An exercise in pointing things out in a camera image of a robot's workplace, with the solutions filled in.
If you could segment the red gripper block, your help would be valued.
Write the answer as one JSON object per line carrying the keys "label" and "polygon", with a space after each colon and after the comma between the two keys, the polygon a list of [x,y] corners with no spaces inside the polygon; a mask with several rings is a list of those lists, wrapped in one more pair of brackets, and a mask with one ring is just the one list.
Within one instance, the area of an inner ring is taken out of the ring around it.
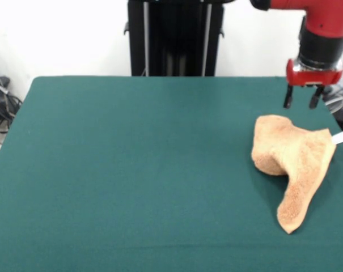
{"label": "red gripper block", "polygon": [[309,108],[316,108],[324,86],[336,84],[342,77],[343,64],[340,59],[332,69],[314,70],[302,65],[297,59],[289,59],[286,66],[286,80],[288,82],[286,96],[283,102],[284,108],[290,108],[293,100],[293,86],[322,85],[317,86],[310,100]]}

